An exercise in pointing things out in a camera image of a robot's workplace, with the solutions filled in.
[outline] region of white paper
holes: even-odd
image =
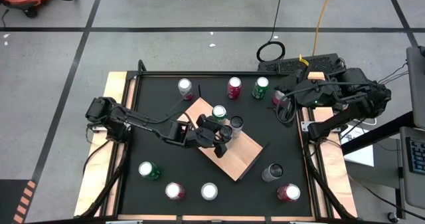
[[[348,125],[348,128],[341,133],[341,136],[347,133],[351,128],[352,126]],[[355,129],[353,129],[353,131],[351,131],[341,140],[341,144],[344,145],[344,143],[360,135],[363,135],[363,130],[361,128],[356,127]],[[372,145],[370,145],[370,146],[367,146],[366,148],[357,150],[356,152],[347,154],[344,156],[344,160],[373,167],[375,165],[373,161],[373,147]]]

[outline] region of gray floor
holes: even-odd
[[[278,27],[315,27],[325,0],[282,0]],[[95,0],[57,1],[36,19],[11,10],[8,27],[85,27]],[[93,27],[271,27],[278,0],[101,0]],[[425,3],[398,0],[409,25],[425,28]],[[0,6],[0,14],[5,8]],[[403,28],[391,0],[329,0],[322,27]],[[30,179],[43,147],[82,32],[0,31],[0,179]],[[286,58],[310,55],[314,33],[275,33]],[[415,33],[419,44],[424,33]],[[142,58],[148,70],[256,70],[256,51],[267,32],[91,32],[48,154],[29,221],[68,219],[74,213],[89,145],[85,111],[102,95],[108,72],[134,70]],[[316,54],[337,53],[348,67],[380,79],[400,67],[410,46],[406,33],[320,33]],[[264,59],[277,50],[264,50]],[[392,101],[378,126],[411,110],[408,78],[388,87]],[[364,183],[394,201],[394,190]],[[386,221],[393,208],[352,183],[357,211]],[[413,209],[422,215],[425,211]],[[408,217],[407,223],[419,223]]]

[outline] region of keyboard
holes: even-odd
[[[425,175],[425,140],[407,138],[409,170]]]
[[[337,63],[337,54],[316,55],[303,57],[311,65],[313,72],[324,72],[329,74],[344,68]],[[299,58],[289,58],[284,60],[273,60],[261,62],[258,64],[258,71],[277,72],[280,74],[294,72],[297,69],[303,68],[304,63],[299,61]]]

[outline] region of red soda can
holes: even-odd
[[[242,87],[240,79],[237,77],[231,78],[227,84],[227,96],[230,99],[237,99],[240,94],[240,87]]]
[[[180,200],[185,196],[185,189],[182,185],[171,182],[165,188],[165,194],[171,200]]]
[[[300,194],[299,188],[292,183],[278,188],[278,198],[281,201],[297,201]]]
[[[191,81],[187,78],[182,78],[179,81],[179,92],[184,100],[191,100],[193,98]]]

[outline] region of green soda can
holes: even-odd
[[[256,99],[262,99],[264,94],[267,91],[268,80],[267,78],[260,77],[255,82],[254,89],[252,90],[252,95]]]
[[[158,179],[161,175],[161,171],[159,171],[158,167],[151,162],[142,162],[139,166],[139,173],[148,180]]]
[[[226,115],[226,108],[221,105],[217,105],[212,109],[212,116],[222,125],[224,125],[224,123],[226,122]]]

